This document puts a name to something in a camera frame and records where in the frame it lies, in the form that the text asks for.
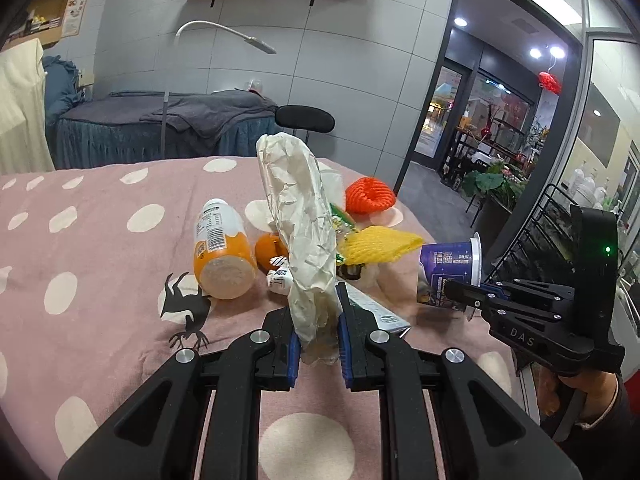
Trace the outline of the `pink polka dot blanket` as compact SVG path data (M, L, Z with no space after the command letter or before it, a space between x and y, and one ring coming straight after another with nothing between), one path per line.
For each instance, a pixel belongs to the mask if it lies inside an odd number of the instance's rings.
M206 200L223 198L253 244L267 229L254 158L194 158L1 177L1 479L56 479L66 460L171 356L185 313L161 314L186 272ZM411 323L414 348L462 349L522 403L511 351L480 318L416 302L419 252L369 266L354 286ZM262 326L284 297L258 273L212 300L204 351ZM290 392L262 394L259 479L382 479L378 395L345 388L340 363L302 364Z

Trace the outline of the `white flat package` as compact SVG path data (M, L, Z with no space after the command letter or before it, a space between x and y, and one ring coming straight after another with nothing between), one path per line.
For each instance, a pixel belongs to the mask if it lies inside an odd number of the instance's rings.
M387 309L382 304L356 288L344 282L349 301L363 310L371 312L375 318L376 325L380 330L395 334L399 337L406 336L411 330L411 324L399 315Z

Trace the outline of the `orange foam fruit net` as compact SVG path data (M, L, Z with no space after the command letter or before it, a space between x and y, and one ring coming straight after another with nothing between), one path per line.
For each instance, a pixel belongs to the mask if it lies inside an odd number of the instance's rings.
M346 211L350 214L374 214L392 208L396 195L383 181L362 177L345 191Z

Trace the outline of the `cream hanging cloth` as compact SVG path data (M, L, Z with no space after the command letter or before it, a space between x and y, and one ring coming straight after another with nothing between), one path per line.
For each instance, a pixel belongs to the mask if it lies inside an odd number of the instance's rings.
M43 48L33 39L1 53L2 174L54 170L46 138Z

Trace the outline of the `green snack wrapper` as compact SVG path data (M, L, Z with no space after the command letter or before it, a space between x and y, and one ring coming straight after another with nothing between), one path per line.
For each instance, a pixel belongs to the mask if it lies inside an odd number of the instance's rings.
M358 232L354 219L342 208L330 203L331 221L336 236L336 264L341 266L345 263L343 247L346 240Z

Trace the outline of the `purple white yogurt cup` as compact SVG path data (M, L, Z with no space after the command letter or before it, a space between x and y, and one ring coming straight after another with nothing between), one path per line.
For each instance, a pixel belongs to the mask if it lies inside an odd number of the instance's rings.
M482 241L477 232L466 242L423 245L419 257L416 301L436 308L462 310L460 304L446 298L446 281L456 280L480 286L482 266Z

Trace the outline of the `grey massage bed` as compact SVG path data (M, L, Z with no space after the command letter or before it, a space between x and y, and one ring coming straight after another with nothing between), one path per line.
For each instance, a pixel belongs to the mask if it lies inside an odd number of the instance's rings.
M85 169L159 159L254 156L256 142L277 132L278 106L247 90L113 92L83 101L66 96L46 113L55 168Z

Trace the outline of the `small orange fruit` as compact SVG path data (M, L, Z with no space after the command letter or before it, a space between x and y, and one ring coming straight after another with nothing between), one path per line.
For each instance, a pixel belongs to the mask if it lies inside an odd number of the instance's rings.
M278 270L288 261L288 248L274 233L265 233L258 238L254 246L255 259L262 272Z

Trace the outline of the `yellow foam fruit net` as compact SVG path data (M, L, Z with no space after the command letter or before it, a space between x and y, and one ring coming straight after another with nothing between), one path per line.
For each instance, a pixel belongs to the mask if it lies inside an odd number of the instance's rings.
M347 235L337 251L346 266L391 263L422 247L424 239L418 234L397 231L386 226L368 226Z

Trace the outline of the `white paper bag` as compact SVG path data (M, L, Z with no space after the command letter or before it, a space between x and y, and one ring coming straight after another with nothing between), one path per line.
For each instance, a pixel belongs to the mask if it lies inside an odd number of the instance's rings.
M268 208L288 248L288 306L307 364L338 358L336 234L317 159L296 136L261 136L257 158Z

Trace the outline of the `orange juice bottle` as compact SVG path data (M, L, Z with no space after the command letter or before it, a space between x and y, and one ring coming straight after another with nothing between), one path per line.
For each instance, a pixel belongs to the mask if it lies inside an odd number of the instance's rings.
M257 263L239 213L222 198L202 207L194 224L193 271L202 292L233 300L254 285Z

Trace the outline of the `green potted plant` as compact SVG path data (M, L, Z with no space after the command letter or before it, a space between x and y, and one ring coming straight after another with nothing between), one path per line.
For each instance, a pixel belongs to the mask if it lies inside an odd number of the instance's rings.
M466 196L492 196L506 209L514 211L528 179L518 168L505 162L494 162L484 171L472 170L461 182Z

